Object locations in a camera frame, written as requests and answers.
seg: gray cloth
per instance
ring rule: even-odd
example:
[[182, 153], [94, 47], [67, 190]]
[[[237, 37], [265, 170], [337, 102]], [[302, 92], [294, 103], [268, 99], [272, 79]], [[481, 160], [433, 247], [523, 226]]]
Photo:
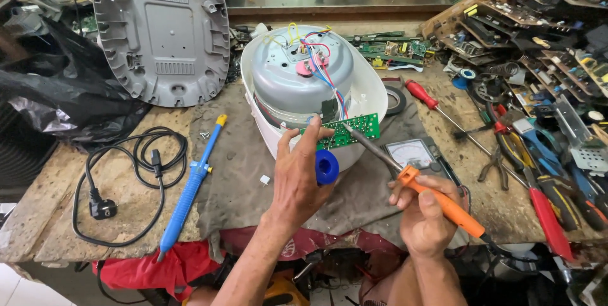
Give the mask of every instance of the gray cloth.
[[[407, 96], [406, 109], [382, 121], [381, 137], [375, 141], [379, 146], [426, 136], [412, 96], [407, 90], [402, 91]], [[219, 115], [228, 116], [209, 157], [213, 172], [197, 196], [197, 226], [201, 238], [209, 238], [212, 258], [217, 260], [221, 259], [217, 256], [217, 232], [257, 225], [272, 202], [275, 160], [244, 95], [243, 85], [226, 85], [214, 100], [195, 108], [190, 125], [192, 156], [199, 160], [207, 143], [199, 133], [212, 131]], [[270, 177], [267, 186], [260, 182], [262, 175]], [[389, 181], [390, 172], [384, 162], [365, 151], [359, 161], [340, 174], [330, 198], [303, 227], [330, 235], [362, 228], [404, 249], [398, 231], [399, 210], [388, 202], [390, 189], [386, 184]]]

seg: workbench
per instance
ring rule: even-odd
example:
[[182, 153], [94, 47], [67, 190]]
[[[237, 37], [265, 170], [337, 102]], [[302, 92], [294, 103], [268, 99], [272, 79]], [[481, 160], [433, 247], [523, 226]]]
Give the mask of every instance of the workbench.
[[[314, 22], [324, 26], [325, 22]], [[405, 30], [415, 35], [419, 22], [332, 22], [333, 30], [339, 34], [362, 34], [390, 30]], [[286, 24], [273, 24], [284, 27]], [[381, 77], [401, 74], [405, 79], [414, 79], [423, 85], [431, 96], [440, 101], [442, 110], [451, 115], [465, 129], [482, 126], [477, 110], [465, 91], [452, 86], [443, 66], [437, 61], [433, 67], [423, 72], [414, 70], [377, 71]], [[416, 101], [418, 114], [429, 136], [432, 136], [446, 159], [464, 185], [471, 190], [471, 214], [486, 226], [498, 243], [531, 243], [545, 241], [535, 211], [528, 198], [528, 190], [515, 179], [509, 180], [509, 191], [502, 191], [495, 169], [490, 171], [484, 183], [477, 182], [481, 168], [489, 161], [481, 150], [470, 141], [455, 142], [451, 133], [454, 127], [439, 113], [430, 111]], [[191, 130], [192, 109], [153, 108], [133, 131], [142, 131], [163, 125], [186, 135], [198, 136], [198, 129]], [[484, 147], [493, 151], [496, 139], [492, 131], [474, 135]], [[133, 143], [126, 146], [129, 150]], [[153, 147], [161, 151], [163, 158], [169, 159], [178, 150], [178, 144], [169, 138], [155, 142]], [[188, 149], [188, 162], [192, 158]], [[74, 235], [71, 226], [72, 197], [77, 181], [83, 173], [87, 155], [76, 149], [60, 144], [44, 169], [29, 187], [11, 217], [0, 230], [0, 262], [78, 262], [105, 259], [108, 257], [141, 257], [153, 253], [163, 230], [171, 216], [186, 178], [167, 190], [167, 199], [162, 215], [148, 234], [133, 245], [123, 248], [106, 248], [91, 245]], [[179, 168], [165, 174], [164, 180], [171, 181]], [[142, 176], [153, 181], [152, 174]], [[104, 240], [125, 241], [149, 223], [156, 212], [159, 191], [141, 185], [134, 177], [131, 162], [124, 154], [111, 151], [92, 170], [95, 184], [104, 198], [117, 202], [120, 212], [110, 220], [97, 222], [88, 216], [86, 191], [83, 186], [79, 209], [79, 228], [85, 234]], [[196, 227], [198, 213], [196, 206], [190, 212], [179, 241], [200, 240]], [[570, 241], [596, 241], [608, 239], [608, 233], [595, 232], [589, 226], [583, 230], [567, 233]]]

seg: pliers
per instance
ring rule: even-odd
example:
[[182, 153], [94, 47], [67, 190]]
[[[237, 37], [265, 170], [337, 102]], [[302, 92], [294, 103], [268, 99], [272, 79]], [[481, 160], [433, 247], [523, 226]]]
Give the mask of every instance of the pliers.
[[498, 168], [498, 174], [500, 175], [500, 188], [503, 191], [509, 190], [509, 176], [506, 175], [506, 170], [502, 167], [502, 152], [500, 151], [500, 146], [496, 146], [494, 154], [492, 154], [492, 158], [490, 162], [483, 166], [481, 173], [479, 173], [479, 178], [477, 181], [479, 183], [483, 182], [488, 176], [488, 172], [492, 166], [496, 166]]

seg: orange soldering iron handle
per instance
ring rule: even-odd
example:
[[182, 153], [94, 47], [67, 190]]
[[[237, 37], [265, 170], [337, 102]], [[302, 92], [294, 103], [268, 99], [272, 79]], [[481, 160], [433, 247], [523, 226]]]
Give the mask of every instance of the orange soldering iron handle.
[[441, 209], [443, 210], [445, 217], [463, 228], [471, 236], [479, 238], [486, 232], [486, 229], [484, 229], [484, 227], [479, 224], [475, 218], [471, 217], [471, 215], [469, 215], [455, 201], [451, 200], [450, 197], [437, 190], [418, 184], [414, 179], [414, 177], [417, 175], [420, 175], [420, 171], [410, 165], [407, 165], [401, 171], [401, 173], [399, 173], [397, 180], [399, 180], [403, 186], [407, 186], [415, 190], [417, 193], [422, 193], [422, 191], [425, 190], [430, 190], [433, 192], [435, 198], [437, 198], [437, 201], [439, 202], [439, 205], [441, 205]]

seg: hand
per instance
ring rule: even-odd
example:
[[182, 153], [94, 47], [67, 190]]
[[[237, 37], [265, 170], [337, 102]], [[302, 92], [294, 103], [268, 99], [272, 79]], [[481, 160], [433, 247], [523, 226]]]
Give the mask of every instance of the hand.
[[[462, 198], [451, 180], [431, 175], [419, 175], [415, 179], [422, 186], [444, 193], [462, 207]], [[457, 226], [443, 216], [433, 193], [425, 190], [418, 194], [413, 189], [402, 187], [398, 181], [390, 182], [389, 187], [393, 189], [389, 203], [403, 210], [399, 230], [412, 258], [443, 257]]]
[[267, 216], [286, 225], [292, 234], [318, 211], [334, 187], [334, 184], [317, 186], [314, 170], [317, 141], [333, 133], [333, 129], [322, 128], [321, 118], [315, 116], [291, 153], [289, 141], [300, 135], [299, 129], [286, 131], [278, 141], [274, 198]]

